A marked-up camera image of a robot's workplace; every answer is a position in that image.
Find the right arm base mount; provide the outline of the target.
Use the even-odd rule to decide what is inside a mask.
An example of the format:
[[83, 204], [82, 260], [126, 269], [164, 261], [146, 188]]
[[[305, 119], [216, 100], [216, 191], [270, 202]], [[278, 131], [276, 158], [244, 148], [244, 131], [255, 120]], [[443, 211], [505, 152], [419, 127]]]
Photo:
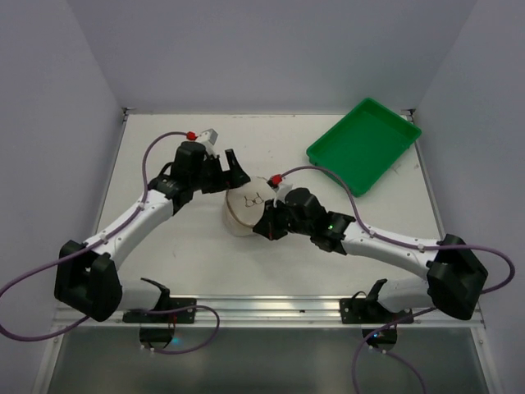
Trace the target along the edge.
[[[411, 309], [400, 312], [390, 312], [378, 301], [379, 290], [368, 293], [358, 291], [351, 297], [339, 300], [340, 319], [343, 324], [373, 325], [380, 327], [399, 318], [406, 318], [404, 323], [413, 322]], [[366, 343], [376, 350], [392, 350], [398, 340], [397, 325], [373, 334]]]

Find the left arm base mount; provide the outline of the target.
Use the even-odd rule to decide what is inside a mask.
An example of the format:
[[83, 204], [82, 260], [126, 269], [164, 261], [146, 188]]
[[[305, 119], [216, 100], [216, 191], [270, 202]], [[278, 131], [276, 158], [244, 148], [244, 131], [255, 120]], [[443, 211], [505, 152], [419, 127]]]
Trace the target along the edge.
[[195, 298], [171, 298], [161, 301], [153, 312], [131, 310], [123, 314], [124, 323], [139, 325], [139, 342], [149, 350], [166, 349], [175, 339], [177, 324], [192, 324], [196, 314]]

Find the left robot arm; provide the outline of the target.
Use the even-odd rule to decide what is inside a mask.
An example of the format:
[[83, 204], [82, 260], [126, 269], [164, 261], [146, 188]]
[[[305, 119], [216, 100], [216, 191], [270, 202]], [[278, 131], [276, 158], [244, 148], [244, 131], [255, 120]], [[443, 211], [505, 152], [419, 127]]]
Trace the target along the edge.
[[81, 243], [68, 241], [59, 252], [54, 296], [63, 304], [103, 322], [117, 310], [160, 315], [170, 310], [170, 291], [142, 278], [125, 284], [119, 269], [130, 253], [157, 227], [175, 216], [199, 191], [214, 194], [247, 184], [249, 175], [235, 152], [226, 150], [228, 168], [204, 144], [186, 141], [142, 196], [116, 221]]

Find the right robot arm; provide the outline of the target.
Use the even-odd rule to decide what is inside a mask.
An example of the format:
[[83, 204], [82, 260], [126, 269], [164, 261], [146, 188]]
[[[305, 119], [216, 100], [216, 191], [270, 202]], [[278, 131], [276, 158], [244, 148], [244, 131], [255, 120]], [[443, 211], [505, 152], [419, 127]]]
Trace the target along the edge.
[[307, 236], [320, 250], [374, 259], [411, 273], [401, 281], [381, 279], [368, 300], [389, 313], [434, 307], [458, 320], [473, 316], [488, 272], [464, 241], [416, 240], [361, 226], [357, 219], [326, 210], [306, 188], [266, 201], [253, 232], [276, 241], [288, 234]]

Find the white mesh laundry bag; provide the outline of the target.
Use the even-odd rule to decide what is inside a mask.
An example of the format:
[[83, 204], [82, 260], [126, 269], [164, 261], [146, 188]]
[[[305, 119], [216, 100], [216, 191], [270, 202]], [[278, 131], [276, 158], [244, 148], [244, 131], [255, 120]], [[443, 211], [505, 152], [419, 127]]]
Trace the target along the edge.
[[255, 176], [245, 185], [225, 193], [221, 219], [226, 230], [233, 236], [253, 236], [253, 228], [263, 217], [265, 202], [273, 199], [274, 190], [267, 179]]

